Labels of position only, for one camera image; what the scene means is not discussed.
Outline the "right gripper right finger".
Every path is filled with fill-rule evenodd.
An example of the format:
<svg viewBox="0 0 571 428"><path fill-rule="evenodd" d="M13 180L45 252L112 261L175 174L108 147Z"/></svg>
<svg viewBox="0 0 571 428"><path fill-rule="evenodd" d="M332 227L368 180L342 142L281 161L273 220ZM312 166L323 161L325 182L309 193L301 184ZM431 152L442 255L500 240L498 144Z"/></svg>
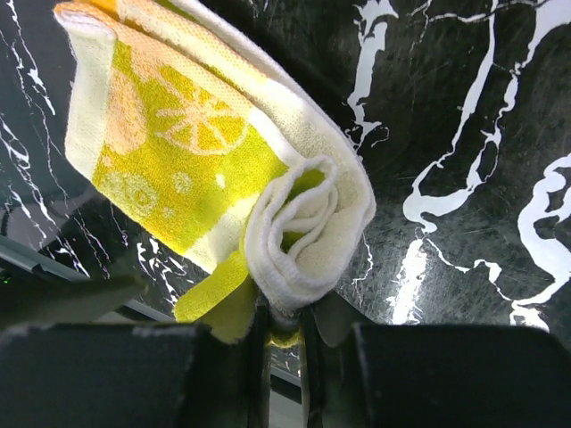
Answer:
<svg viewBox="0 0 571 428"><path fill-rule="evenodd" d="M380 325L335 293L301 327L309 427L570 424L570 355L542 330Z"/></svg>

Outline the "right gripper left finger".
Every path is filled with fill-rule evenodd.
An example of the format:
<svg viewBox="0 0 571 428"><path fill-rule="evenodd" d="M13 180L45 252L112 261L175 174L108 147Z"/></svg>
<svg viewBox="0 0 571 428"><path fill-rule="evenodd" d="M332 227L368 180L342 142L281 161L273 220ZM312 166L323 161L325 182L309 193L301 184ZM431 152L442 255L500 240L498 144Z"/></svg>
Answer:
<svg viewBox="0 0 571 428"><path fill-rule="evenodd" d="M206 323L79 324L1 313L4 427L264 427L269 305Z"/></svg>

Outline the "yellow white patterned towel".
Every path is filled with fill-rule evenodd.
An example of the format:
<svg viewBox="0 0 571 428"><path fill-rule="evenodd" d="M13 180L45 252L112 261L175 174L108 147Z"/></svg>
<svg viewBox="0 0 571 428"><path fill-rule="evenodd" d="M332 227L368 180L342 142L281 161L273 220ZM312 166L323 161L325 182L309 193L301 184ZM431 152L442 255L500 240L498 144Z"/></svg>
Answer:
<svg viewBox="0 0 571 428"><path fill-rule="evenodd" d="M374 217L352 145L199 1L66 1L54 17L77 60L67 160L206 273L175 302L177 321L236 342L264 297L284 345Z"/></svg>

